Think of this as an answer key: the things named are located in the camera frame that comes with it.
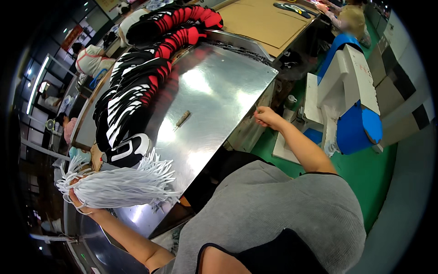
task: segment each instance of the gray shirt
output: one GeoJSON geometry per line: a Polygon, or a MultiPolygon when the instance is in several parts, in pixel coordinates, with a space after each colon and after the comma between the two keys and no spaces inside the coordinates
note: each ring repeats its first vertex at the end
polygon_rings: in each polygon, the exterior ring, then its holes
{"type": "Polygon", "coordinates": [[[155,274],[195,273],[205,243],[239,253],[272,241],[284,228],[294,230],[329,273],[346,272],[364,249],[362,211],[344,179],[334,174],[291,179],[255,161],[222,181],[181,230],[176,258],[155,274]]]}

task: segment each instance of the tool handle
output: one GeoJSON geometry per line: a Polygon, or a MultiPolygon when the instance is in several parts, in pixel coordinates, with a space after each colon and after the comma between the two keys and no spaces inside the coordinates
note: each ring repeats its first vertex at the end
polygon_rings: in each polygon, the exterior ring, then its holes
{"type": "Polygon", "coordinates": [[[189,115],[190,115],[190,111],[187,110],[186,112],[184,112],[181,119],[178,120],[176,126],[179,127],[187,119],[187,117],[189,117],[189,115]]]}

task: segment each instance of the green floor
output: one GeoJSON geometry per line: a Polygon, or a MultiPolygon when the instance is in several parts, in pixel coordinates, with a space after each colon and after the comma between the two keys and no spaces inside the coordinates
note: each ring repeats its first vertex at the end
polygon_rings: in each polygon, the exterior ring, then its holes
{"type": "MultiPolygon", "coordinates": [[[[370,49],[363,48],[365,58],[368,58],[379,39],[368,20],[367,28],[371,36],[372,46],[370,49]]],[[[304,96],[304,89],[305,80],[297,81],[291,94],[301,100],[304,96]]],[[[304,173],[302,166],[272,156],[276,137],[277,132],[270,128],[266,129],[251,153],[273,163],[288,176],[298,177],[300,172],[304,173]]],[[[377,154],[372,148],[369,148],[353,155],[335,153],[332,157],[332,162],[339,175],[349,183],[359,200],[367,233],[376,221],[385,201],[394,170],[396,153],[397,144],[386,147],[381,154],[377,154]]]]}

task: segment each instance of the person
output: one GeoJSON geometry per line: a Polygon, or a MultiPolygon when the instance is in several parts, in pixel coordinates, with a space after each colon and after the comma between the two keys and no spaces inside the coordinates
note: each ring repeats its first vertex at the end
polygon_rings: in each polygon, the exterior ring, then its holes
{"type": "Polygon", "coordinates": [[[44,103],[48,106],[48,108],[52,111],[57,111],[59,103],[62,101],[62,98],[50,96],[47,92],[42,94],[42,98],[44,99],[44,103]]]}
{"type": "Polygon", "coordinates": [[[353,35],[357,40],[362,38],[365,30],[362,3],[366,4],[367,0],[346,0],[347,5],[344,7],[338,7],[329,0],[320,1],[321,3],[317,3],[315,6],[332,21],[331,32],[333,36],[331,41],[327,41],[328,43],[331,44],[333,39],[343,32],[353,35]]]}
{"type": "MultiPolygon", "coordinates": [[[[291,123],[269,107],[254,116],[284,136],[306,173],[291,179],[255,155],[230,152],[218,161],[223,179],[212,197],[182,228],[176,257],[104,209],[80,210],[154,274],[345,273],[366,238],[356,196],[322,149],[291,123]]],[[[69,195],[82,205],[73,189],[69,195]]]]}
{"type": "Polygon", "coordinates": [[[142,15],[145,15],[149,13],[147,9],[139,9],[134,11],[131,7],[131,4],[122,2],[117,7],[119,14],[125,19],[120,23],[119,26],[119,36],[122,39],[121,47],[125,47],[126,45],[131,45],[129,41],[126,39],[126,34],[129,30],[129,27],[131,27],[133,24],[137,23],[140,20],[140,17],[142,15]]]}
{"type": "Polygon", "coordinates": [[[73,129],[77,120],[77,118],[70,119],[65,112],[59,113],[59,115],[55,118],[55,122],[58,122],[64,127],[64,139],[67,144],[70,144],[71,134],[73,133],[73,129]]]}
{"type": "Polygon", "coordinates": [[[99,75],[103,77],[105,72],[99,74],[102,69],[110,70],[116,59],[107,58],[104,49],[89,45],[87,48],[81,43],[74,43],[71,48],[77,54],[76,69],[86,75],[96,78],[99,75]]]}

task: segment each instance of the bundle of white shoelaces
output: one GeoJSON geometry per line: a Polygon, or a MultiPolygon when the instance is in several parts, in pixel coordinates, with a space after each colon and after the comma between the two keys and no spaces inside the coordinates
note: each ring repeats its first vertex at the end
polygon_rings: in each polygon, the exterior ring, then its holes
{"type": "Polygon", "coordinates": [[[80,157],[73,157],[67,173],[61,168],[62,179],[57,187],[63,194],[63,199],[69,203],[69,191],[74,190],[81,206],[75,206],[80,211],[90,208],[118,208],[149,204],[153,207],[159,202],[178,202],[182,192],[165,190],[168,184],[175,180],[174,171],[169,171],[173,160],[159,160],[155,148],[148,157],[144,156],[137,169],[123,167],[111,171],[91,171],[91,168],[80,171],[88,163],[81,164],[80,157]]]}

